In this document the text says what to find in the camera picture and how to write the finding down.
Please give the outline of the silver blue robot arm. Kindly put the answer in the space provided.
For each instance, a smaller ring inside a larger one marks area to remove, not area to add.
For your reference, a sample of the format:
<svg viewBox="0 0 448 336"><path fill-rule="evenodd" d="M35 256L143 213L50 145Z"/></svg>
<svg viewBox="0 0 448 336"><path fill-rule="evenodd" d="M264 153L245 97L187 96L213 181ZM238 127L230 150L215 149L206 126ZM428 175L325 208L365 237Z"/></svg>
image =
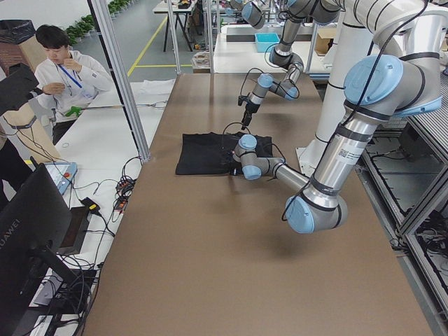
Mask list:
<svg viewBox="0 0 448 336"><path fill-rule="evenodd" d="M288 1L286 9L281 11L279 17L285 20L279 42L272 46L269 62L286 70L283 80L277 81L272 75L262 73L255 82L252 91L247 95L239 95L238 105L245 105L241 128L245 130L256 113L268 92L273 92L287 100L294 100L300 96L296 85L304 64L299 55L293 52L292 45L302 22L312 17L315 22L326 25L332 22L339 14L340 7L328 1Z"/></svg>
<svg viewBox="0 0 448 336"><path fill-rule="evenodd" d="M344 95L344 120L309 178L283 158L257 156L253 135L245 134L233 151L245 179L270 175L297 189L286 201L283 219L300 234L330 230L345 222L347 204L340 190L379 124L391 116L429 113L441 107L439 54L365 57L346 75Z"/></svg>

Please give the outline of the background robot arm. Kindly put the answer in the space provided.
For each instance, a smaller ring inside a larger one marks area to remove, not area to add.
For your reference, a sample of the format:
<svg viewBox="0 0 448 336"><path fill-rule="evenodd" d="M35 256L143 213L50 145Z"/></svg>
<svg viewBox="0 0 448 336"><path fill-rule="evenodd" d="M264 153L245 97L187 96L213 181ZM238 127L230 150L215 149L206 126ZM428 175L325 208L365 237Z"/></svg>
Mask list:
<svg viewBox="0 0 448 336"><path fill-rule="evenodd" d="M242 18L254 29L263 27L265 23L265 14L263 13L265 1L230 0L228 4L231 9L239 11Z"/></svg>

